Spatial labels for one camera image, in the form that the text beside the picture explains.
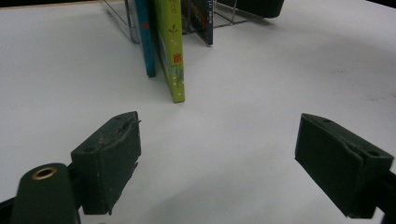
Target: white tabletop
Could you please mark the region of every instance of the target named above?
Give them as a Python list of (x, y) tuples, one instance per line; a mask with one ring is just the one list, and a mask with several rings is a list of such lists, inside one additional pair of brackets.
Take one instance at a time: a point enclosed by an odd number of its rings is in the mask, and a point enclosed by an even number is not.
[(0, 201), (137, 111), (139, 166), (113, 216), (83, 223), (379, 223), (344, 218), (294, 149), (309, 113), (396, 156), (395, 21), (363, 0), (287, 0), (277, 19), (216, 29), (213, 48), (185, 35), (175, 105), (99, 4), (0, 9)]

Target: dark background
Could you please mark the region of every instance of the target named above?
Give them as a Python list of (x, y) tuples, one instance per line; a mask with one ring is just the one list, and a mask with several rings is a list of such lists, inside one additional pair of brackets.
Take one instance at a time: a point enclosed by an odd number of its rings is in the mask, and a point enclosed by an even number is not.
[(82, 1), (81, 0), (80, 1), (78, 0), (7, 0), (7, 1), (0, 1), (0, 7), (20, 7), (20, 6), (70, 3), (70, 2), (82, 2)]

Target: brass ring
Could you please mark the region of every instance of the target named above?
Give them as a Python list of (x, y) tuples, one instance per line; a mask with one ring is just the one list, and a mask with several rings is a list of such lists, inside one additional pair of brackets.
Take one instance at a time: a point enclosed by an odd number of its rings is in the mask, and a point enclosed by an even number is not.
[(36, 171), (33, 175), (32, 178), (34, 180), (43, 180), (43, 179), (47, 179), (53, 175), (55, 175), (55, 173), (58, 170), (55, 167), (46, 167), (46, 168), (42, 168), (38, 171)]

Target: green book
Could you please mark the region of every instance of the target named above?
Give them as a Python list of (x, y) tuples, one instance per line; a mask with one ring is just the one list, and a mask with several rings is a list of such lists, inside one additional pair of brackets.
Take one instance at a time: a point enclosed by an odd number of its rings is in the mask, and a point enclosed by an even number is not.
[(180, 0), (154, 0), (164, 73), (174, 103), (185, 100)]

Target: white surface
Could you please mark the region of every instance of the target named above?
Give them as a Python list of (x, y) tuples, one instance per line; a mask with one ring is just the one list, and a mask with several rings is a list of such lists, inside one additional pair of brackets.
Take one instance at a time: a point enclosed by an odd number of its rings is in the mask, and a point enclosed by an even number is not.
[(113, 216), (83, 223), (379, 223), (379, 210), (344, 218), (294, 147), (305, 112), (396, 155), (395, 21), (362, 0), (287, 0), (275, 20), (216, 29), (213, 48), (184, 36), (187, 101), (174, 105), (99, 4), (0, 9), (0, 200), (136, 110), (132, 181)]

